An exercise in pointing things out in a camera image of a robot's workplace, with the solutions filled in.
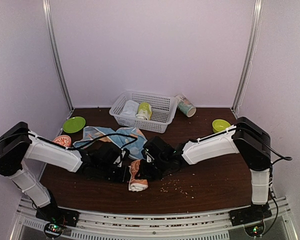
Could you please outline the front aluminium rail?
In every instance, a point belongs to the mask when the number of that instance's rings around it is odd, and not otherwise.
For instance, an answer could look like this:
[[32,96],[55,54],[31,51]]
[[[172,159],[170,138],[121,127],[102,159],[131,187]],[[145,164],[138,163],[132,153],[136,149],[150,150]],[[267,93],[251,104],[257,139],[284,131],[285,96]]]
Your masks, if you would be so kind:
[[80,210],[76,226],[67,226],[58,240],[251,240],[264,226],[263,240],[300,239],[286,198],[269,201],[272,216],[234,226],[230,209],[179,214],[114,214]]

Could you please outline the green plate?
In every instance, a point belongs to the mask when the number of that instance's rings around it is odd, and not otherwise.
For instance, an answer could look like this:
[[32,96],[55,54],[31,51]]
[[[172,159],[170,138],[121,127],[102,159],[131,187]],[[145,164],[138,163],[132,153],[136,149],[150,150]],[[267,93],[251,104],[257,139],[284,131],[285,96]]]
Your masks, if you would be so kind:
[[86,125],[86,119],[82,116],[71,117],[62,126],[65,133],[73,134],[82,130]]

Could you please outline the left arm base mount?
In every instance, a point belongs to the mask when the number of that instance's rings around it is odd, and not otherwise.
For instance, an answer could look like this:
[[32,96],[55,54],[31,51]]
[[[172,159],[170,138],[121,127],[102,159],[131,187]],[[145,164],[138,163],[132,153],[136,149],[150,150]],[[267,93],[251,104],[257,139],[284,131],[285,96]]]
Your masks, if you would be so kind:
[[36,208],[38,219],[48,221],[59,226],[76,227],[79,219],[79,212],[76,210],[61,208],[58,206],[54,198],[50,199],[50,203],[43,207]]

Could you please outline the teal patterned paper cup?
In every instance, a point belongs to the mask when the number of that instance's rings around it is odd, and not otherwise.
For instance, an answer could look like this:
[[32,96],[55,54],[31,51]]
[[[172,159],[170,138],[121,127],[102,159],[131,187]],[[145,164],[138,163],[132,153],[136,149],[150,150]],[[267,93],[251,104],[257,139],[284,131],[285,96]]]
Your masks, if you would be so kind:
[[175,96],[177,100],[177,108],[180,110],[185,116],[191,118],[196,113],[196,107],[182,94],[178,94]]

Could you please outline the blue patterned towel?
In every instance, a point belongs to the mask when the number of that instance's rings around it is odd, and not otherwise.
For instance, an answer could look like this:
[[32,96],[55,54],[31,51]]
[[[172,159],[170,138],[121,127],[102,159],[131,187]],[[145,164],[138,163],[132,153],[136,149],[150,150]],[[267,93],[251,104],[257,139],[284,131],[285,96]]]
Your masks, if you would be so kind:
[[103,142],[112,142],[117,147],[124,149],[127,148],[130,152],[130,157],[133,160],[143,159],[143,145],[147,142],[147,138],[142,131],[136,127],[121,127],[113,130],[108,127],[95,127],[87,126],[83,129],[83,138],[75,141],[72,145],[75,148],[80,148],[95,138],[100,138]]

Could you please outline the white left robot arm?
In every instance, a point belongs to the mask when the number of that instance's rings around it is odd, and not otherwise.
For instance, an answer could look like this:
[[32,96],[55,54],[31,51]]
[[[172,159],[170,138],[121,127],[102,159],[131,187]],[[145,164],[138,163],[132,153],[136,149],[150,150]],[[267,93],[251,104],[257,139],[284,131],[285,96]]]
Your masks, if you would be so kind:
[[44,187],[24,163],[36,160],[84,175],[89,179],[105,179],[124,183],[130,178],[129,167],[123,161],[129,151],[112,142],[103,143],[98,149],[86,151],[82,147],[64,147],[19,122],[0,137],[0,175],[9,178],[26,194],[51,222],[62,218],[62,211],[53,204],[53,194]]

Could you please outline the green rolled towel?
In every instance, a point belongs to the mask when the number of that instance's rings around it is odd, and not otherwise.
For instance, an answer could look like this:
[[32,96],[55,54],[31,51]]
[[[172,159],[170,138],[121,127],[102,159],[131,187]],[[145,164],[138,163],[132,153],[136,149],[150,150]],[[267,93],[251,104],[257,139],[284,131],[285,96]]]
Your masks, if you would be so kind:
[[152,106],[147,103],[147,102],[141,102],[139,104],[137,114],[135,117],[137,119],[142,119],[142,120],[150,120],[152,116]]

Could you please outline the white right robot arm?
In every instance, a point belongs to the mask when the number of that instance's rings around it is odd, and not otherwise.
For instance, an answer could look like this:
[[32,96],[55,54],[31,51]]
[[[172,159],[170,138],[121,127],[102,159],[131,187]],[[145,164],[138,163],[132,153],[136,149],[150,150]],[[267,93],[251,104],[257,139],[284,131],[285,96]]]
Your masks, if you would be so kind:
[[249,220],[258,220],[268,202],[271,172],[271,137],[246,117],[236,124],[212,135],[190,139],[175,148],[162,138],[148,140],[141,151],[142,160],[136,179],[161,179],[169,170],[179,170],[184,164],[195,165],[201,161],[229,154],[240,154],[251,172],[252,206],[246,210]]

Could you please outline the left aluminium frame post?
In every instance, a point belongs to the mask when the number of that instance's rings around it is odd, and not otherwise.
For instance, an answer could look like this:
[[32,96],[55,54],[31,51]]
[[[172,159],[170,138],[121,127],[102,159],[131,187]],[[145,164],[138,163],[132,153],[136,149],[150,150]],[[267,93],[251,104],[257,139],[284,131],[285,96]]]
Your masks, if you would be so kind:
[[42,1],[42,6],[43,6],[43,14],[45,17],[45,22],[47,26],[47,31],[48,31],[48,36],[49,36],[49,41],[50,41],[50,46],[52,50],[52,55],[53,55],[53,62],[54,66],[56,69],[58,81],[61,87],[61,91],[63,94],[63,97],[65,99],[67,108],[70,112],[74,110],[70,93],[66,84],[63,68],[62,68],[62,63],[58,51],[58,46],[57,46],[57,39],[55,35],[55,30],[54,30],[54,24],[53,24],[53,17],[52,17],[52,12],[51,12],[51,3],[49,0],[43,0]]

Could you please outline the aluminium frame post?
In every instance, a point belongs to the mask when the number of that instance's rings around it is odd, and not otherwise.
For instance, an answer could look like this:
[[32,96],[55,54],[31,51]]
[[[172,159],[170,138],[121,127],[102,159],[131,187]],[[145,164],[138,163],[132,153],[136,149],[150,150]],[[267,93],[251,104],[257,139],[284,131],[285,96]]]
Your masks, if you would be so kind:
[[62,68],[62,63],[58,51],[58,46],[57,46],[57,39],[55,35],[55,30],[54,30],[54,24],[53,24],[53,17],[52,17],[52,12],[51,12],[51,3],[49,0],[43,0],[42,1],[42,6],[43,6],[43,14],[45,17],[45,22],[47,26],[47,31],[48,31],[48,36],[49,36],[49,41],[50,41],[50,46],[52,50],[52,55],[53,55],[53,62],[54,66],[56,69],[58,81],[61,87],[61,91],[63,94],[63,97],[65,99],[67,108],[70,112],[74,110],[70,93],[66,84],[63,68]]
[[236,117],[240,113],[240,107],[242,105],[246,93],[246,89],[248,86],[248,82],[251,76],[253,57],[257,50],[257,45],[259,40],[263,5],[264,5],[263,0],[254,1],[254,9],[253,9],[248,45],[246,49],[246,54],[243,62],[243,68],[241,71],[239,84],[231,108],[233,114]]

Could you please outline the orange bunny towel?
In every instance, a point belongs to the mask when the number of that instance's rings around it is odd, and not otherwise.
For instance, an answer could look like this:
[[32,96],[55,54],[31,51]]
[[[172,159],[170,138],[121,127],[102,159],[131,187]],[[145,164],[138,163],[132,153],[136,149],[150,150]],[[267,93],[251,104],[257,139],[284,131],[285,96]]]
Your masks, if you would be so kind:
[[141,192],[146,190],[149,185],[146,179],[137,179],[137,173],[140,169],[141,160],[133,161],[129,166],[130,179],[128,182],[128,190],[131,192]]

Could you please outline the white rolled towel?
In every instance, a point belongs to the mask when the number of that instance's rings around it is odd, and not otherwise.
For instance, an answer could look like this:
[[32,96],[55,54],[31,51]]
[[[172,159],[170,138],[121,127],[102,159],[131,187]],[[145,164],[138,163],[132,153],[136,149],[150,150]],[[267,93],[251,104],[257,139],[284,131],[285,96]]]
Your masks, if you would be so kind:
[[127,100],[120,115],[134,118],[138,113],[139,105],[140,104],[134,100]]

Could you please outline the green bowl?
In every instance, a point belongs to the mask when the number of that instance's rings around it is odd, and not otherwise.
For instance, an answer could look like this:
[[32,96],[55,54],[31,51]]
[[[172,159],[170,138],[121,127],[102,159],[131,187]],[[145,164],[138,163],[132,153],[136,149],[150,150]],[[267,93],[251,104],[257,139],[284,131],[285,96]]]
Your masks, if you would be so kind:
[[225,131],[230,126],[231,126],[231,124],[224,119],[215,119],[212,122],[212,131],[216,134],[216,133]]

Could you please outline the white plastic basket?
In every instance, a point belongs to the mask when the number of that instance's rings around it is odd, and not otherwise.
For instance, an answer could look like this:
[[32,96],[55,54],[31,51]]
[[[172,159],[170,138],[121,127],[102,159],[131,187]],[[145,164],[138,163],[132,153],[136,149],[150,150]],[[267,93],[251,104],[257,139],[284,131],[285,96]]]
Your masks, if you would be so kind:
[[175,97],[145,92],[125,91],[109,110],[121,126],[164,133],[177,109]]

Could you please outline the right aluminium frame post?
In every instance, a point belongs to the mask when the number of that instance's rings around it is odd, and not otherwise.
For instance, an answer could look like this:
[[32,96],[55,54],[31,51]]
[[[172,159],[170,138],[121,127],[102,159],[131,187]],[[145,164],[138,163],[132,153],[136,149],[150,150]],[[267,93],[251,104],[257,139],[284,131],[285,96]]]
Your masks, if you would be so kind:
[[259,40],[263,5],[264,5],[263,0],[254,1],[254,9],[253,9],[248,45],[246,49],[246,54],[243,62],[243,68],[241,71],[239,84],[231,108],[233,114],[236,117],[240,113],[240,107],[242,105],[246,93],[246,89],[248,86],[248,82],[251,76],[253,57],[257,50],[257,45]]

